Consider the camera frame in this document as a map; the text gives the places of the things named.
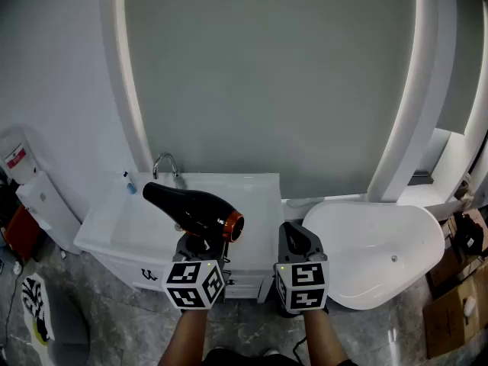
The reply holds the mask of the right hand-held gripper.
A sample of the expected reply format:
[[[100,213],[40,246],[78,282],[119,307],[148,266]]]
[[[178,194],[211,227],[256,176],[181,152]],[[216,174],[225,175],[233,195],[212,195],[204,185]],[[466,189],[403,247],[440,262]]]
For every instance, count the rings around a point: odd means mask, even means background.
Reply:
[[[323,310],[329,291],[329,260],[320,238],[304,226],[283,222],[279,227],[279,260],[274,267],[275,284],[286,314]]]

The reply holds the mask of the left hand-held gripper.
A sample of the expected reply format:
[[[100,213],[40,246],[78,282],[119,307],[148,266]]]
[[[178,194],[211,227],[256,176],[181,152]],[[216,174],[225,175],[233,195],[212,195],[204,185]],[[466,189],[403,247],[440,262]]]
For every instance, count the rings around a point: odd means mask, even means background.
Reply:
[[[194,254],[194,237],[185,233],[176,250],[162,255],[162,289],[179,310],[209,310],[224,292],[230,272],[224,268],[228,242],[213,242],[209,253]]]

